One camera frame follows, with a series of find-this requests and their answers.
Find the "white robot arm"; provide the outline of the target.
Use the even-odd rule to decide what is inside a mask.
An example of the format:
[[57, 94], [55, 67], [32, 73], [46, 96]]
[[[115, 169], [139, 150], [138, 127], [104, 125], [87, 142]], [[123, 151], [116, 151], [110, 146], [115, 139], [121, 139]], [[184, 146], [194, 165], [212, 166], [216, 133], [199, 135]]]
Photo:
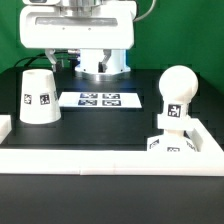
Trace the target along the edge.
[[22, 0], [20, 40], [42, 49], [53, 67], [58, 50], [79, 54], [80, 78], [109, 81], [129, 73], [137, 4], [127, 0]]

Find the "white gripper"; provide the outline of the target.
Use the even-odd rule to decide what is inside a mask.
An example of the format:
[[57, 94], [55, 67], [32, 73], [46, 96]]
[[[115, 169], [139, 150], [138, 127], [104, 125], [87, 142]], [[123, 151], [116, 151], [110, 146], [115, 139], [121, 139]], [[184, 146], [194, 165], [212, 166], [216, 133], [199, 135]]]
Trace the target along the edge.
[[105, 73], [111, 49], [130, 49], [134, 44], [135, 1], [102, 0], [84, 10], [64, 6], [60, 0], [23, 0], [20, 40], [26, 48], [46, 49], [52, 70], [61, 62], [54, 49], [104, 49], [98, 72]]

